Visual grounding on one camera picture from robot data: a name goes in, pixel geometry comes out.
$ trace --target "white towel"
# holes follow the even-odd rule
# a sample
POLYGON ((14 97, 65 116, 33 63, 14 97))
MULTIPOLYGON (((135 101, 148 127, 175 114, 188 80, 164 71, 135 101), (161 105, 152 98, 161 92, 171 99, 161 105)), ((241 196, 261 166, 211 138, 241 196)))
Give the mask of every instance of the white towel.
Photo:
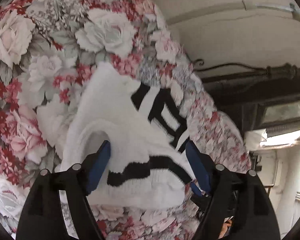
POLYGON ((148 177, 128 179, 119 186, 107 184, 109 171, 122 173, 128 165, 146 164, 153 156, 168 157, 169 163, 193 178, 189 163, 169 145, 166 134, 154 129, 135 109, 127 92, 134 84, 130 77, 119 75, 110 63, 98 65, 70 125, 60 171, 82 163, 107 139, 111 158, 97 189, 88 196, 90 204, 143 209, 181 205, 184 182, 169 169, 151 169, 148 177))

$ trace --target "pink rose print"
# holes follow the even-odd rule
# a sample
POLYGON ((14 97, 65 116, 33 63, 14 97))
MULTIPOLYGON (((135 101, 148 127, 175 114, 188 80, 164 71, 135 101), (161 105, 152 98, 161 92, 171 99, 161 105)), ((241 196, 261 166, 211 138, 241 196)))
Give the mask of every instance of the pink rose print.
POLYGON ((135 4, 136 6, 136 11, 140 15, 151 15, 152 18, 151 20, 155 20, 155 12, 154 12, 154 3, 151 2, 150 0, 143 0, 135 4))
POLYGON ((167 30, 155 31, 151 37, 155 41, 157 59, 168 61, 171 64, 176 63, 176 56, 181 52, 179 43, 171 39, 171 33, 167 30))
POLYGON ((32 109, 29 109, 26 105, 21 105, 18 113, 13 111, 7 117, 7 124, 10 127, 7 142, 10 142, 13 155, 18 157, 19 160, 29 154, 33 155, 32 157, 35 160, 38 160, 38 156, 45 154, 46 141, 41 137, 36 114, 32 109))
POLYGON ((171 217, 167 217, 163 220, 161 220, 159 223, 156 223, 155 225, 152 226, 152 230, 154 232, 162 232, 164 231, 168 226, 170 226, 173 221, 175 220, 176 218, 171 216, 171 217))
POLYGON ((130 239, 138 239, 142 236, 145 229, 145 225, 140 222, 140 225, 134 224, 133 227, 128 228, 127 234, 129 235, 130 239))
POLYGON ((112 55, 111 60, 114 68, 120 75, 129 75, 135 78, 142 58, 141 55, 132 53, 125 59, 121 59, 117 55, 112 55))

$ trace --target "floral blanket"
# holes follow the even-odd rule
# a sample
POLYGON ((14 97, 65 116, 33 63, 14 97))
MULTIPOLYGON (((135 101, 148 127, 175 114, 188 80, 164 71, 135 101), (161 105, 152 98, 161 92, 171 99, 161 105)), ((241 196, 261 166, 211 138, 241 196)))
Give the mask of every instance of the floral blanket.
MULTIPOLYGON (((198 148, 231 171, 250 168, 238 130, 216 110, 151 0, 2 0, 0 222, 10 234, 38 171, 60 164, 67 130, 100 61, 149 86, 171 88, 198 148)), ((170 210, 91 208, 107 240, 187 240, 198 225, 190 195, 186 188, 183 205, 170 210)), ((69 208, 62 209, 75 236, 69 208)))

